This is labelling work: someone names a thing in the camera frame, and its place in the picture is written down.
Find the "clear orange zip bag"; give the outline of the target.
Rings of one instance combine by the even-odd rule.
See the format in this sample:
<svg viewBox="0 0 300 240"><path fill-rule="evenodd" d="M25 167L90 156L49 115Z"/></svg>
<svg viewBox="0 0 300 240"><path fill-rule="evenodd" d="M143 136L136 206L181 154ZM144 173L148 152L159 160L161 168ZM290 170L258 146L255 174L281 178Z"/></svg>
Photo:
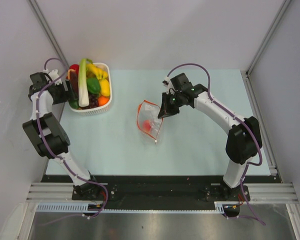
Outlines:
<svg viewBox="0 0 300 240"><path fill-rule="evenodd" d="M145 143L157 145L161 140L164 120L158 118L160 110L160 106L147 100L138 105L136 126Z"/></svg>

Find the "pink peach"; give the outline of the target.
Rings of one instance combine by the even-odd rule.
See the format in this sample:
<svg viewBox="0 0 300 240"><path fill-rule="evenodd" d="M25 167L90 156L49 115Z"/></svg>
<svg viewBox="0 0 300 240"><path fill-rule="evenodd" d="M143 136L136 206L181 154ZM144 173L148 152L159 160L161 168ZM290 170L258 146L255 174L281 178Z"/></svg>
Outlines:
<svg viewBox="0 0 300 240"><path fill-rule="evenodd" d="M152 121L146 119L142 122L142 130L146 133L150 133L152 131Z"/></svg>

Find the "green bell pepper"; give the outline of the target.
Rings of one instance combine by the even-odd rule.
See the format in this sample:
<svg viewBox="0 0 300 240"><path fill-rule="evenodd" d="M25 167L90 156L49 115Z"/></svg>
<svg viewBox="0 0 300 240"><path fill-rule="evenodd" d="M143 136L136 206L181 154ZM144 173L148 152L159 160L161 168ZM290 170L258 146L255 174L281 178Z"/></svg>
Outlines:
<svg viewBox="0 0 300 240"><path fill-rule="evenodd" d="M99 94L101 91L100 83L97 78L90 77L86 80L87 90L91 94Z"/></svg>

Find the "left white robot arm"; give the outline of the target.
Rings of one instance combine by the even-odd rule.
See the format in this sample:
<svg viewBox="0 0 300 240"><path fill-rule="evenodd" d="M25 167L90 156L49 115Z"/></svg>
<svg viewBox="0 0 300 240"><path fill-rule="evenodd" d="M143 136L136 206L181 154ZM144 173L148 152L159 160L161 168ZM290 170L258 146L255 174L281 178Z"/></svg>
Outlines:
<svg viewBox="0 0 300 240"><path fill-rule="evenodd" d="M28 97L32 102L30 120L22 128L41 157L59 164L73 182L73 200L95 200L101 188L95 178L70 152L70 139L52 112L52 106L78 99L72 84L61 81L57 71L37 72L30 75L32 85Z"/></svg>

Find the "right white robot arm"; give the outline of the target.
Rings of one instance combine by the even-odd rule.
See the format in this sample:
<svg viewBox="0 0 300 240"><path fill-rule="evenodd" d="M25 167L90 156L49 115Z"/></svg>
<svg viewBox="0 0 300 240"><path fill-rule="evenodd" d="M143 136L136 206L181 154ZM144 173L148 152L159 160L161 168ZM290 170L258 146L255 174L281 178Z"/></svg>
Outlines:
<svg viewBox="0 0 300 240"><path fill-rule="evenodd" d="M220 194L232 201L238 196L252 158L261 156L262 139L258 120L237 115L218 102L202 84L192 85L184 73L162 82L167 90L162 93L159 119L179 114L180 107L191 106L220 126L227 134L225 151L229 157L226 172L220 184Z"/></svg>

